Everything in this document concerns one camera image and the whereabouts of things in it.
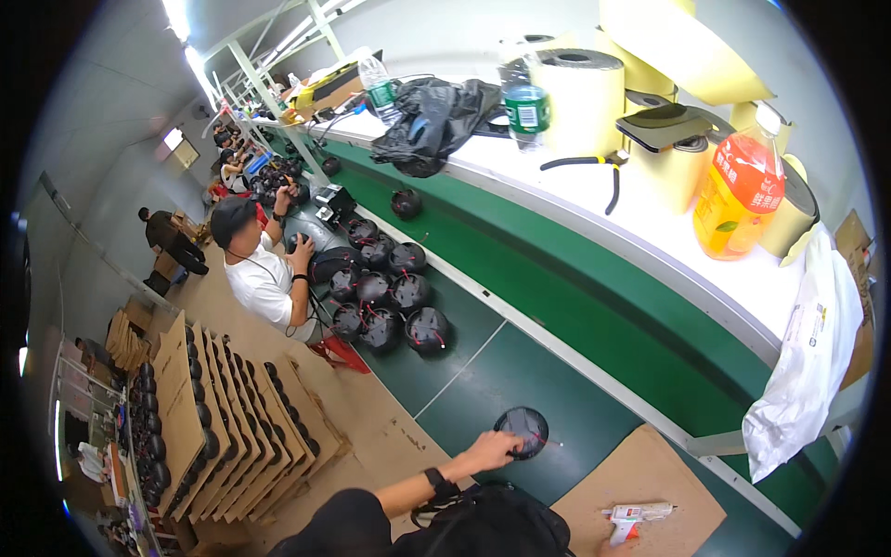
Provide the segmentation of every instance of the bottle cap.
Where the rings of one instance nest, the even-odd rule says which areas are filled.
[[[766,104],[758,104],[758,108],[755,110],[755,122],[771,135],[780,134],[780,115]]]

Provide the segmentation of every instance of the white plastic bag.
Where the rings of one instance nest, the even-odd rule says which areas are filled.
[[[742,419],[752,483],[814,442],[829,415],[863,320],[845,258],[822,225],[807,245],[805,277],[764,394]]]

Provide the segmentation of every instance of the green bottle label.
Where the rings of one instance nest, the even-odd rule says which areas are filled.
[[[504,99],[504,111],[511,129],[518,134],[537,134],[551,125],[551,105],[547,95],[529,101]]]
[[[375,110],[386,109],[392,106],[393,100],[396,99],[396,88],[388,79],[369,89],[368,96],[371,97]]]

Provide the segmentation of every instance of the black plastic bag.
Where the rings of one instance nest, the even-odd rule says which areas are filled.
[[[407,176],[433,176],[500,101],[499,87],[479,79],[459,86],[437,78],[409,81],[394,101],[402,119],[372,141],[372,160],[392,162]]]

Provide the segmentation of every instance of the orange juice bottle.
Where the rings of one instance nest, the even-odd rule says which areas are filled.
[[[693,211],[699,245],[713,259],[748,254],[773,221],[785,193],[786,177],[774,143],[780,117],[760,104],[755,122],[718,145]]]

